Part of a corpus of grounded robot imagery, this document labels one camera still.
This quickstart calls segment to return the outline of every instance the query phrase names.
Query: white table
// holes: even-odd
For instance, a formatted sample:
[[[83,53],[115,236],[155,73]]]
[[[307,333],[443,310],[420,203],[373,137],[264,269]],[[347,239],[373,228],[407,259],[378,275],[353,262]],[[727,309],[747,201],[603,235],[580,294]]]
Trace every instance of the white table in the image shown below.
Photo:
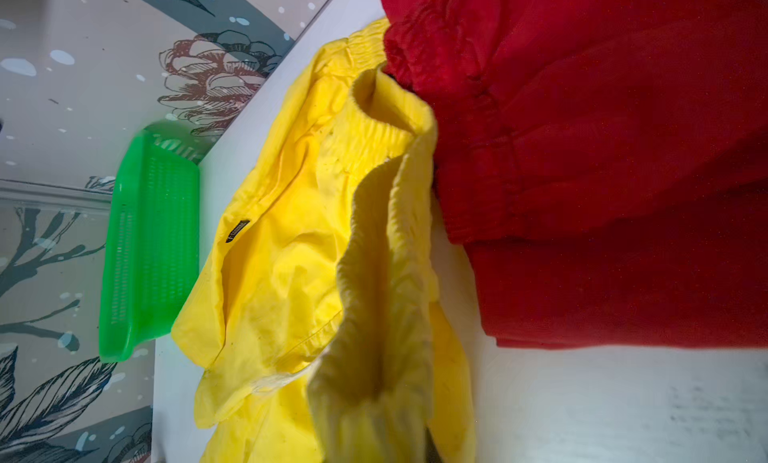
[[[255,165],[287,87],[323,44],[384,15],[379,0],[332,0],[200,164],[200,263],[225,206]],[[605,347],[496,348],[479,325],[472,271],[436,214],[442,303],[472,364],[478,461],[768,463],[768,352]],[[155,355],[152,461],[198,461],[202,369],[169,336]]]

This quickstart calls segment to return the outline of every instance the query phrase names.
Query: black label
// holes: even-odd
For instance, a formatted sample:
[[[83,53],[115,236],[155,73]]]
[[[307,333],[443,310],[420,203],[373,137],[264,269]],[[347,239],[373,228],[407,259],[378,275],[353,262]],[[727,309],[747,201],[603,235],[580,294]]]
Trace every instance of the black label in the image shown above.
[[[242,221],[240,221],[240,222],[237,224],[237,226],[234,228],[234,230],[230,231],[230,236],[226,238],[226,242],[227,242],[227,243],[229,243],[230,241],[232,241],[233,239],[235,239],[235,237],[236,237],[236,236],[237,236],[237,234],[240,232],[240,230],[242,230],[243,228],[245,228],[245,226],[246,226],[247,224],[249,224],[249,223],[250,223],[250,220],[242,220]]]

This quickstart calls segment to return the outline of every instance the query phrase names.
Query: peony flower drawing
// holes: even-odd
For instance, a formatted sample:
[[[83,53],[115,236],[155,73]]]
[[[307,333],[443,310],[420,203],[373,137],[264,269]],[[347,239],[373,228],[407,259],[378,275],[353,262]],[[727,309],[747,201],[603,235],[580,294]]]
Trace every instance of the peony flower drawing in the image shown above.
[[[216,137],[258,92],[281,58],[271,46],[232,30],[179,40],[160,53],[160,64],[168,73],[165,87],[175,93],[158,102],[173,108],[177,119],[202,125],[192,130],[194,136]]]

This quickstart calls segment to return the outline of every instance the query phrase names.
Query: folded red cloth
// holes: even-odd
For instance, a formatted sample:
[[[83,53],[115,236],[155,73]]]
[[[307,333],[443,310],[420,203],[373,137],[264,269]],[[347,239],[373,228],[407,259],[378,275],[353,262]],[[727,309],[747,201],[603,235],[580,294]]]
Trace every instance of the folded red cloth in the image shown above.
[[[768,177],[711,167],[768,124],[767,2],[382,0],[386,70],[438,119],[448,237],[568,236]]]
[[[768,345],[768,0],[382,4],[487,334]]]
[[[466,246],[500,346],[768,345],[768,185],[557,241]]]

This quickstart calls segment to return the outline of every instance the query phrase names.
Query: green basket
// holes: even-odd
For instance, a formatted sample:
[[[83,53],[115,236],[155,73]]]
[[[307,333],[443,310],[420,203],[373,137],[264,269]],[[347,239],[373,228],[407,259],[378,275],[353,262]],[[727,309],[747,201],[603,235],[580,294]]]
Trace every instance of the green basket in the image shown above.
[[[104,362],[168,334],[197,279],[200,171],[159,144],[139,132],[115,180],[99,316]]]

